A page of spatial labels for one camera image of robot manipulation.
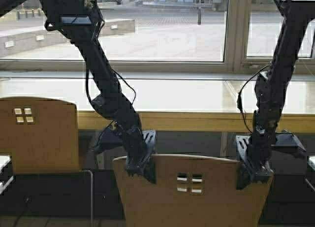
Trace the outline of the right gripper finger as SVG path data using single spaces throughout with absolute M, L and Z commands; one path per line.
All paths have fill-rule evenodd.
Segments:
M 250 170 L 244 163 L 241 163 L 238 172 L 237 172 L 237 190 L 243 190 L 253 181 L 253 172 Z

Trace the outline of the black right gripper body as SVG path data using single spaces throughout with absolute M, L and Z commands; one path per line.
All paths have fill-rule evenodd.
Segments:
M 268 182 L 273 175 L 273 170 L 261 146 L 256 146 L 248 135 L 237 135 L 235 145 L 238 160 L 253 172 L 253 182 Z

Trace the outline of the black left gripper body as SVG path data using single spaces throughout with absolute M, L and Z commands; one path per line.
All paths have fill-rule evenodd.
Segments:
M 152 160 L 151 156 L 156 153 L 157 132 L 142 131 L 138 127 L 132 127 L 123 131 L 121 139 L 127 152 L 126 161 L 140 164 L 143 175 L 144 165 Z

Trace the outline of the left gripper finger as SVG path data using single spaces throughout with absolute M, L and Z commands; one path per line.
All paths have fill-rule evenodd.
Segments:
M 143 177 L 151 184 L 156 184 L 156 164 L 153 160 L 148 161 L 144 165 Z
M 132 163 L 130 161 L 126 161 L 125 170 L 128 176 L 131 176 L 131 177 L 133 177 L 134 175 L 137 175 L 137 176 L 142 175 L 141 165 L 138 163 Z

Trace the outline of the robot base left corner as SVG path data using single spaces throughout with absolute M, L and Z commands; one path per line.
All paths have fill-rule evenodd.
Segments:
M 12 158 L 8 155 L 0 156 L 0 194 L 2 195 L 14 179 Z

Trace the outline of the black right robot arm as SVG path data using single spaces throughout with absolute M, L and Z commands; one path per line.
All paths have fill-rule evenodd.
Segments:
M 273 0 L 283 23 L 272 60 L 255 75 L 256 110 L 249 136 L 239 135 L 235 145 L 241 166 L 236 188 L 267 183 L 273 176 L 269 161 L 273 151 L 306 157 L 299 138 L 287 130 L 277 131 L 289 82 L 292 79 L 302 42 L 315 19 L 315 0 Z

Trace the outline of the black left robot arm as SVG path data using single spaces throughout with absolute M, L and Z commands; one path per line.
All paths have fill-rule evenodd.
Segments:
M 0 13 L 6 15 L 27 0 L 0 0 Z M 142 176 L 155 184 L 152 159 L 157 134 L 142 129 L 139 114 L 122 92 L 122 77 L 111 67 L 98 40 L 104 18 L 97 0 L 39 0 L 47 31 L 58 31 L 80 52 L 86 75 L 92 76 L 99 95 L 89 100 L 96 113 L 110 120 L 99 139 L 112 134 L 126 151 L 125 170 L 129 176 Z

